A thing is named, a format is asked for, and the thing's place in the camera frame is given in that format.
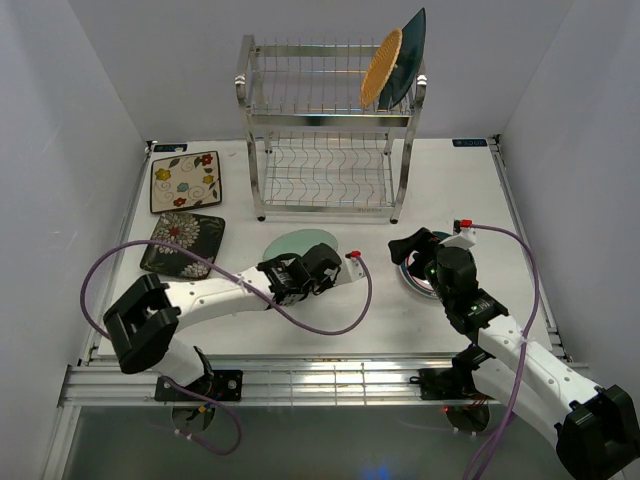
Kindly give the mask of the white plate teal red rim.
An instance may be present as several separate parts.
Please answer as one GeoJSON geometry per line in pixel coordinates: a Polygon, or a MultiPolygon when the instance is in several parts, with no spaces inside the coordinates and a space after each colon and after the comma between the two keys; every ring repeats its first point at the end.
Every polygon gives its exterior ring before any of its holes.
{"type": "Polygon", "coordinates": [[[437,300],[434,288],[426,279],[424,269],[432,260],[432,253],[413,252],[402,264],[398,265],[401,277],[406,284],[418,294],[437,300]]]}

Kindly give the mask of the light green floral plate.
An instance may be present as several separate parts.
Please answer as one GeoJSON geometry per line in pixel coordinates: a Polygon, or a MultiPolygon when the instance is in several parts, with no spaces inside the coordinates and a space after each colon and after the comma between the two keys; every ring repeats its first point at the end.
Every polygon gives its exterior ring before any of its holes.
{"type": "Polygon", "coordinates": [[[293,253],[303,256],[312,247],[326,244],[338,250],[338,240],[330,232],[323,229],[299,229],[276,238],[265,249],[262,260],[271,260],[279,255],[293,253]]]}

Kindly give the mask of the black square floral plate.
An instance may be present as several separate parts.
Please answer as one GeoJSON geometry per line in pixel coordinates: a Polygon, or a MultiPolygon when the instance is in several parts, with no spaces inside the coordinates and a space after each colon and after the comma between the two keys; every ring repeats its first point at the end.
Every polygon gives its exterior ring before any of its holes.
{"type": "MultiPolygon", "coordinates": [[[[213,263],[219,252],[226,222],[221,217],[186,212],[162,213],[151,239],[177,245],[213,263]]],[[[191,257],[160,245],[148,245],[141,258],[144,271],[173,278],[202,280],[211,268],[191,257]]]]}

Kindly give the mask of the woven bamboo round plate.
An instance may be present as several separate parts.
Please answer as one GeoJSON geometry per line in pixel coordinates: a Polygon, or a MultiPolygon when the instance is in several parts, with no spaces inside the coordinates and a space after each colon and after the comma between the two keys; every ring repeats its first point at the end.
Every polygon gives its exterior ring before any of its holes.
{"type": "Polygon", "coordinates": [[[396,65],[403,40],[403,32],[393,29],[373,55],[361,83],[359,106],[366,109],[371,106],[384,89],[396,65]]]}

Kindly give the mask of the dark teal square plate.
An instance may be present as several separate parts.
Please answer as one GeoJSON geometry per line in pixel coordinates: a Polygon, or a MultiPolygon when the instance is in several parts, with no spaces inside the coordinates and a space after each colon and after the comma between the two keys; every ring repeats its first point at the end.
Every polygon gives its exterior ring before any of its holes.
{"type": "Polygon", "coordinates": [[[396,107],[410,90],[423,59],[427,16],[420,9],[402,28],[402,43],[395,67],[378,98],[380,110],[396,107]]]}

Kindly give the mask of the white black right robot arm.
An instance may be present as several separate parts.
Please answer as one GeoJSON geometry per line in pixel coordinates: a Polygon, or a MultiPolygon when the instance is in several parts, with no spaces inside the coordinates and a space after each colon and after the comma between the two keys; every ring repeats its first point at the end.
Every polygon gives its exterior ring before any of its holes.
{"type": "Polygon", "coordinates": [[[454,390],[500,402],[507,419],[520,418],[551,444],[573,478],[612,478],[639,457],[631,396],[563,363],[480,287],[471,253],[479,228],[457,220],[445,239],[421,228],[388,244],[392,262],[430,284],[451,326],[471,342],[452,362],[454,390]]]}

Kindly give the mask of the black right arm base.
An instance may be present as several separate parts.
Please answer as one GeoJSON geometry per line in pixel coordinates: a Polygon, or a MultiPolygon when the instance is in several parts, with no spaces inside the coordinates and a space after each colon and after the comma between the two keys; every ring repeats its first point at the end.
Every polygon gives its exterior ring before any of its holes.
{"type": "Polygon", "coordinates": [[[471,344],[452,359],[449,367],[418,369],[417,374],[409,378],[409,383],[419,387],[422,400],[472,399],[482,395],[472,374],[490,359],[494,356],[471,344]]]}

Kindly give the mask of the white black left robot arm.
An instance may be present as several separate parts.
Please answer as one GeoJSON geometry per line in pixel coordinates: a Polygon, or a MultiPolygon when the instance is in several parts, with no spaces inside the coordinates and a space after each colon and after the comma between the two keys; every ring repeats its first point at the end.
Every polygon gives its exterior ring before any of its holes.
{"type": "Polygon", "coordinates": [[[122,373],[154,370],[197,400],[210,392],[212,376],[201,350],[177,340],[177,331],[235,313],[294,305],[332,288],[341,266],[338,253],[320,243],[304,255],[285,253],[231,278],[163,282],[146,274],[103,321],[122,373]]]}

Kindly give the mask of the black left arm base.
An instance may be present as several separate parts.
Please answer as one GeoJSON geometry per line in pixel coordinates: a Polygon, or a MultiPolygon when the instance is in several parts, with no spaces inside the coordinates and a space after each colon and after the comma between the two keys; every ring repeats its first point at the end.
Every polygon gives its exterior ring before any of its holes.
{"type": "Polygon", "coordinates": [[[156,383],[154,400],[158,402],[187,402],[205,397],[219,402],[239,402],[243,389],[242,370],[214,370],[187,387],[174,387],[160,377],[156,383]]]}

